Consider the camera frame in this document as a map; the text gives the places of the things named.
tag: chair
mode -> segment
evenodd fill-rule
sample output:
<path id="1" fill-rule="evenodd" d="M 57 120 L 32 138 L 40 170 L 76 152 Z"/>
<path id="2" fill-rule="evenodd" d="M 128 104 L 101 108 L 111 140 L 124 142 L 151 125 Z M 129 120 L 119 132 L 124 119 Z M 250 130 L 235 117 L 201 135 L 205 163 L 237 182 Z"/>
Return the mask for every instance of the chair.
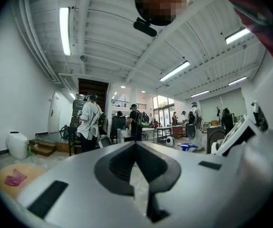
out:
<path id="1" fill-rule="evenodd" d="M 80 140 L 77 139 L 76 136 L 76 127 L 68 127 L 68 140 L 69 140 L 69 155 L 71 156 L 71 148 L 74 148 L 74 154 L 76 154 L 76 148 L 81 148 Z"/>

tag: glass door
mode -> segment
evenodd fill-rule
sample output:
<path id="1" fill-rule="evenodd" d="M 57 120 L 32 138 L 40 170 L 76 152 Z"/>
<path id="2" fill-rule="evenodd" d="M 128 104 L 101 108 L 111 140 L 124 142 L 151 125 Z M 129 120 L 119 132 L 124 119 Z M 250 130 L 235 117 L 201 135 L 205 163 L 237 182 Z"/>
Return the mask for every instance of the glass door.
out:
<path id="1" fill-rule="evenodd" d="M 160 115 L 161 127 L 164 127 L 164 126 L 165 126 L 165 123 L 164 123 L 164 111 L 163 111 L 163 110 L 160 110 L 160 111 L 159 111 L 159 115 Z"/>
<path id="2" fill-rule="evenodd" d="M 164 121 L 165 121 L 165 127 L 170 124 L 170 117 L 169 117 L 169 108 L 164 109 Z"/>

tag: ceiling pipe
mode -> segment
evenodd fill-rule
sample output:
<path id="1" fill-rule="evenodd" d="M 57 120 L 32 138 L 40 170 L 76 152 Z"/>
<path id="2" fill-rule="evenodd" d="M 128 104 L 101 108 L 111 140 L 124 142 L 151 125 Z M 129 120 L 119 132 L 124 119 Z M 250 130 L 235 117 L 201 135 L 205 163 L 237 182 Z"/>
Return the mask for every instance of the ceiling pipe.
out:
<path id="1" fill-rule="evenodd" d="M 47 78 L 50 79 L 50 75 L 49 73 L 47 72 L 46 68 L 43 66 L 43 64 L 39 61 L 38 57 L 35 55 L 34 51 L 31 49 L 31 46 L 29 45 L 29 43 L 27 42 L 26 38 L 25 38 L 25 35 L 22 33 L 21 31 L 21 28 L 20 28 L 20 25 L 17 21 L 17 15 L 15 13 L 15 10 L 14 10 L 14 6 L 13 6 L 13 1 L 11 2 L 11 7 L 12 7 L 12 13 L 14 15 L 14 19 L 15 19 L 15 22 L 16 22 L 16 26 L 19 30 L 19 33 L 22 37 L 22 39 L 24 40 L 24 42 L 26 43 L 27 47 L 29 48 L 30 52 L 32 53 L 32 55 L 34 56 L 34 58 L 36 59 L 37 63 L 40 65 L 41 69 L 44 71 L 44 73 L 47 75 Z"/>
<path id="2" fill-rule="evenodd" d="M 119 62 L 116 62 L 116 61 L 112 61 L 112 60 L 110 60 L 110 59 L 106 59 L 106 58 L 103 58 L 103 57 L 97 57 L 97 56 L 90 55 L 90 54 L 85 54 L 85 53 L 83 53 L 83 54 L 72 54 L 72 55 L 78 55 L 78 56 L 79 56 L 79 55 L 84 55 L 84 56 L 87 56 L 87 57 L 89 57 L 89 58 L 93 58 L 93 59 L 96 59 L 96 60 L 100 60 L 100 61 L 104 61 L 104 62 L 112 63 L 112 64 L 117 64 L 118 66 L 123 67 L 123 68 L 135 69 L 137 72 L 140 72 L 140 73 L 143 74 L 144 76 L 149 77 L 149 78 L 151 78 L 151 79 L 157 81 L 157 83 L 160 83 L 159 78 L 156 78 L 156 77 L 154 77 L 154 76 L 151 76 L 150 74 L 148 74 L 148 73 L 146 73 L 146 72 L 144 72 L 144 71 L 142 71 L 142 70 L 140 70 L 140 69 L 138 69 L 138 68 L 134 68 L 134 67 L 129 66 L 129 65 L 126 65 L 126 64 L 122 64 L 122 63 L 119 63 Z"/>
<path id="3" fill-rule="evenodd" d="M 47 67 L 46 67 L 46 65 L 44 63 L 44 60 L 43 60 L 42 56 L 39 53 L 39 50 L 38 50 L 38 48 L 36 46 L 36 43 L 35 43 L 35 41 L 33 39 L 33 36 L 32 36 L 32 32 L 31 32 L 31 30 L 29 28 L 28 19 L 26 17 L 26 13 L 25 13 L 24 6 L 23 6 L 23 0 L 18 0 L 18 3 L 19 3 L 19 9 L 20 9 L 20 14 L 21 14 L 22 22 L 23 22 L 24 27 L 26 29 L 27 36 L 28 36 L 28 38 L 29 38 L 29 40 L 31 42 L 31 45 L 34 48 L 34 50 L 35 50 L 35 52 L 36 52 L 39 60 L 41 61 L 40 65 L 42 65 L 42 67 L 45 67 L 46 70 L 47 70 Z M 47 70 L 47 71 L 49 72 L 49 74 L 50 74 L 49 77 L 51 79 L 51 77 L 53 77 L 53 76 L 52 76 L 52 74 L 51 74 L 51 72 L 49 70 Z"/>
<path id="4" fill-rule="evenodd" d="M 31 9 L 30 9 L 30 2 L 29 0 L 24 0 L 24 4 L 25 4 L 25 11 L 26 11 L 26 15 L 27 15 L 27 20 L 28 20 L 28 25 L 30 28 L 30 31 L 34 37 L 35 40 L 35 44 L 39 50 L 38 55 L 41 56 L 43 58 L 43 61 L 45 62 L 45 65 L 47 67 L 47 69 L 49 70 L 49 72 L 51 73 L 51 75 L 55 78 L 55 81 L 60 82 L 58 79 L 58 76 L 56 75 L 56 73 L 54 72 L 54 69 L 52 68 L 52 66 L 50 65 L 45 53 L 43 52 L 43 49 L 40 45 L 39 39 L 37 37 L 35 28 L 34 28 L 34 24 L 33 24 L 33 19 L 32 19 L 32 15 L 31 15 Z"/>

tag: ceiling light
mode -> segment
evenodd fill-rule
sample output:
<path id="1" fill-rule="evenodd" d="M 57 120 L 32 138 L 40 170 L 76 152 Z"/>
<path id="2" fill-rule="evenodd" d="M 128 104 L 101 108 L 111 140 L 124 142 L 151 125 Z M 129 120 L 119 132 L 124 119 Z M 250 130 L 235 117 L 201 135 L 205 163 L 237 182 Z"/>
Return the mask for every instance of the ceiling light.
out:
<path id="1" fill-rule="evenodd" d="M 64 54 L 66 56 L 71 55 L 70 39 L 69 39 L 69 14 L 70 14 L 69 7 L 59 9 L 60 36 L 61 36 L 62 48 L 64 49 Z"/>
<path id="2" fill-rule="evenodd" d="M 165 80 L 169 79 L 171 76 L 175 75 L 176 73 L 180 72 L 184 68 L 188 67 L 189 65 L 190 65 L 189 62 L 187 62 L 187 61 L 184 62 L 179 67 L 177 67 L 173 71 L 171 71 L 169 74 L 167 74 L 166 76 L 164 76 L 163 78 L 161 78 L 160 81 L 164 82 Z"/>
<path id="3" fill-rule="evenodd" d="M 227 38 L 225 38 L 225 41 L 227 44 L 230 44 L 232 43 L 233 41 L 241 38 L 242 36 L 245 36 L 246 34 L 250 33 L 250 31 L 246 28 L 238 31 L 238 32 L 235 32 L 234 34 L 228 36 Z"/>
<path id="4" fill-rule="evenodd" d="M 247 76 L 244 76 L 243 78 L 239 78 L 239 79 L 237 79 L 237 80 L 235 80 L 235 81 L 229 83 L 228 86 L 237 84 L 237 83 L 239 83 L 239 82 L 241 82 L 241 81 L 244 81 L 244 80 L 246 80 L 246 79 L 247 79 Z"/>
<path id="5" fill-rule="evenodd" d="M 197 96 L 199 96 L 199 95 L 204 95 L 204 94 L 206 94 L 206 93 L 209 93 L 209 90 L 206 90 L 206 91 L 204 91 L 204 92 L 201 92 L 201 93 L 192 95 L 192 96 L 190 96 L 190 98 L 194 98 L 194 97 L 197 97 Z"/>

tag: wooden platform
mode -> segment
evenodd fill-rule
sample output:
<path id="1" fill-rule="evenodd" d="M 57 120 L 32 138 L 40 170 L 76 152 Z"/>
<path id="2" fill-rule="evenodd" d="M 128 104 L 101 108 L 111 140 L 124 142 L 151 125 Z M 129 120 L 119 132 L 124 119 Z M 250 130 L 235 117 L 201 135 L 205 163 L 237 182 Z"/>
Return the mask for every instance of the wooden platform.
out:
<path id="1" fill-rule="evenodd" d="M 55 143 L 45 142 L 42 140 L 36 140 L 36 144 L 38 144 L 38 148 L 35 148 L 35 139 L 29 141 L 31 151 L 35 154 L 43 155 L 43 156 L 50 156 L 52 153 L 55 152 Z"/>

